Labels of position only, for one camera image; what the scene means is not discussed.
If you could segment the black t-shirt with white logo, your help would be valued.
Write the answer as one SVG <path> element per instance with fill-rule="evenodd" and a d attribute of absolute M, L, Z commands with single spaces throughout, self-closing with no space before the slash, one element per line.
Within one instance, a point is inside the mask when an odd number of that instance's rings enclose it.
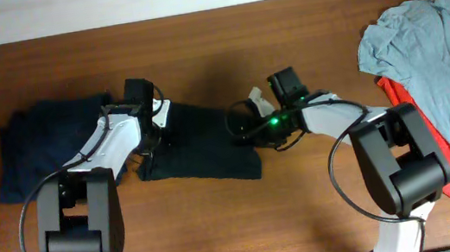
<path fill-rule="evenodd" d="M 137 170 L 143 181 L 172 178 L 259 180 L 261 158 L 233 143 L 223 110 L 173 103 L 162 140 Z"/>

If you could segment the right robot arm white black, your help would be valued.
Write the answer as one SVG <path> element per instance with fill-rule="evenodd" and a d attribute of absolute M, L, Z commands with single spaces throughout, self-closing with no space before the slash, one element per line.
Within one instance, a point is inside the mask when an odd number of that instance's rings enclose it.
<path fill-rule="evenodd" d="M 450 183 L 450 165 L 416 107 L 370 107 L 328 90 L 309 91 L 292 67 L 273 73 L 267 82 L 277 105 L 252 88 L 242 104 L 254 121 L 233 138 L 283 152 L 292 148 L 287 140 L 295 131 L 332 137 L 327 165 L 335 192 L 354 211 L 380 223 L 371 252 L 427 252 L 426 222 Z M 381 214 L 355 204 L 337 182 L 333 163 L 342 143 L 352 146 L 366 190 Z"/>

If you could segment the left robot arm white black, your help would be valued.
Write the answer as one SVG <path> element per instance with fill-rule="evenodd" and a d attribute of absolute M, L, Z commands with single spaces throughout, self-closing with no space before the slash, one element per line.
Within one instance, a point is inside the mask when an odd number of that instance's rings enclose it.
<path fill-rule="evenodd" d="M 131 153 L 151 155 L 170 102 L 147 79 L 126 79 L 119 103 L 103 106 L 96 130 L 33 190 L 40 252 L 123 252 L 116 177 Z"/>

